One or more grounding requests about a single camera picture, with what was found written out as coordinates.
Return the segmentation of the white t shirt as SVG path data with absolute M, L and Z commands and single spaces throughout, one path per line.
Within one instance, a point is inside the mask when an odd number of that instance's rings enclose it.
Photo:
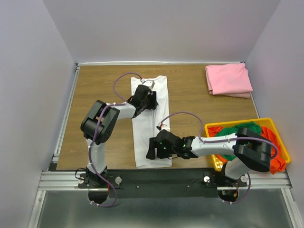
M 172 166 L 170 159 L 146 159 L 149 149 L 149 139 L 159 132 L 157 124 L 169 115 L 169 93 L 166 76 L 153 79 L 156 92 L 157 107 L 155 110 L 144 110 L 138 117 L 132 119 L 133 145 L 135 165 L 138 169 L 168 168 Z

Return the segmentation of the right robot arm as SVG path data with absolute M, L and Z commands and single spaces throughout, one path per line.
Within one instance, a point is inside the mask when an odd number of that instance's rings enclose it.
M 167 130 L 160 130 L 149 139 L 146 158 L 169 159 L 173 155 L 183 159 L 198 158 L 212 154 L 234 155 L 226 162 L 218 180 L 229 186 L 249 171 L 269 172 L 270 163 L 278 154 L 278 148 L 268 139 L 248 128 L 224 136 L 187 136 L 180 138 Z

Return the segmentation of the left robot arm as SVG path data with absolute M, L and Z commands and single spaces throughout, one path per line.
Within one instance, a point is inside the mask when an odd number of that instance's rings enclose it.
M 88 146 L 85 172 L 94 187 L 102 187 L 105 183 L 105 143 L 110 138 L 117 120 L 136 118 L 145 110 L 155 110 L 158 103 L 153 87 L 152 80 L 145 81 L 137 86 L 134 95 L 120 104 L 97 100 L 82 121 L 80 130 Z

